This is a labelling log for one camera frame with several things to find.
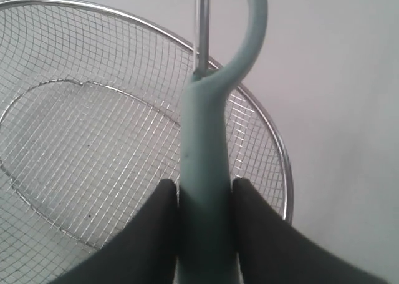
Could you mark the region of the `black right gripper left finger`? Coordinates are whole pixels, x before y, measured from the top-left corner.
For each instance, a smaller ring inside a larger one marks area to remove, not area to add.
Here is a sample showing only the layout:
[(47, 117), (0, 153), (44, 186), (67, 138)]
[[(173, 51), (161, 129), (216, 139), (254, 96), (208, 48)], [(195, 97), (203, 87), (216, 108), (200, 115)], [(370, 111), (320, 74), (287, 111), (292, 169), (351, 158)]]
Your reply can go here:
[(163, 179), (125, 228), (54, 283), (173, 283), (177, 258), (176, 185)]

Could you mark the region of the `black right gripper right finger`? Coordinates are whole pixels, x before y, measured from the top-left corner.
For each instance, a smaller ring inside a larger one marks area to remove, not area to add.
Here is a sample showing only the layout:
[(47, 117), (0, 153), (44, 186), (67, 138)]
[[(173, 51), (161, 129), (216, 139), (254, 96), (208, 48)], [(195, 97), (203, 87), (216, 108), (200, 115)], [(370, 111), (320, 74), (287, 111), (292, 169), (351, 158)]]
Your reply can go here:
[(298, 232), (248, 179), (233, 181), (232, 203), (245, 283), (386, 283)]

